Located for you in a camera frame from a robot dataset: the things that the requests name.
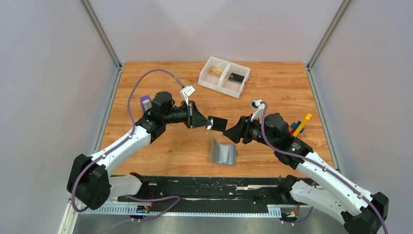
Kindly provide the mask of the black credit card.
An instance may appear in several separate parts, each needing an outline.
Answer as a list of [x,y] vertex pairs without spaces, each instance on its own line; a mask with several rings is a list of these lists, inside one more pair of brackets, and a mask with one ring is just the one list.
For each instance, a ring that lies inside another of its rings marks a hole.
[[207,118],[210,121],[210,125],[206,127],[208,130],[224,132],[227,127],[228,120],[225,118],[208,116]]

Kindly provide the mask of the grey card holder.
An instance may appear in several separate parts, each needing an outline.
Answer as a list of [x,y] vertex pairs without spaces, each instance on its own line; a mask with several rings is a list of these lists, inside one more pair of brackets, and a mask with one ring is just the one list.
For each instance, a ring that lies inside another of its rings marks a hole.
[[211,160],[218,165],[234,166],[236,163],[237,151],[235,144],[220,144],[213,138]]

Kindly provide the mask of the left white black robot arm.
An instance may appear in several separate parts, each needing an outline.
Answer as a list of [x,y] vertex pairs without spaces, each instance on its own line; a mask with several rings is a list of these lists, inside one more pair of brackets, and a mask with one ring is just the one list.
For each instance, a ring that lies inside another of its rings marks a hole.
[[133,122],[125,135],[91,156],[80,154],[75,158],[67,184],[72,198],[91,210],[114,197],[131,195],[137,201],[146,200],[149,188],[138,174],[112,174],[126,159],[157,140],[165,132],[166,125],[172,123],[183,123],[189,129],[212,125],[194,101],[182,101],[180,106],[175,106],[171,93],[157,93],[151,107]]

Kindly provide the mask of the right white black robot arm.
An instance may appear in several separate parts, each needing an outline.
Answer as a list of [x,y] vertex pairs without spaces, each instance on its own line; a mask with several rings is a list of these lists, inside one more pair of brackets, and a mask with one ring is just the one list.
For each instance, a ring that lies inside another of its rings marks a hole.
[[310,205],[341,223],[350,234],[376,234],[388,215],[389,199],[356,185],[326,163],[308,144],[290,134],[280,114],[267,115],[263,122],[252,116],[240,117],[224,131],[234,143],[251,141],[273,147],[283,164],[307,175],[322,188],[313,188],[302,179],[288,175],[278,186],[283,203],[294,201]]

